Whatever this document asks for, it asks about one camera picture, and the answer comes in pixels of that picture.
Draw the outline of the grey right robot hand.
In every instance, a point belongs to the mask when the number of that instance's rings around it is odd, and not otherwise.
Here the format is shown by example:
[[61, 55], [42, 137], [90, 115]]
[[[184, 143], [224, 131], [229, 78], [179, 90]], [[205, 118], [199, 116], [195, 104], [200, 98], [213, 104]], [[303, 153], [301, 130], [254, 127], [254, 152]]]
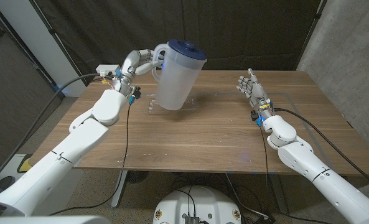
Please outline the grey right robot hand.
[[248, 77], [239, 77], [236, 89], [249, 101], [252, 107], [251, 119], [259, 127], [262, 127], [266, 119], [274, 116], [273, 104], [251, 68], [248, 69]]

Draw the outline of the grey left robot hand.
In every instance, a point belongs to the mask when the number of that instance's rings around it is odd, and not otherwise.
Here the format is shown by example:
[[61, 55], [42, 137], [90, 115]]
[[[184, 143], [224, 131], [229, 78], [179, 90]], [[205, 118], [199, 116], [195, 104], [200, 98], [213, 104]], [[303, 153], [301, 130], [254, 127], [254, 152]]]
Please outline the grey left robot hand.
[[116, 73], [117, 79], [113, 81], [113, 89], [129, 98], [129, 103], [132, 104], [135, 99], [141, 97], [141, 88], [132, 86], [133, 80], [151, 72], [154, 68], [161, 68], [163, 61], [164, 56], [155, 54], [153, 50], [131, 51]]

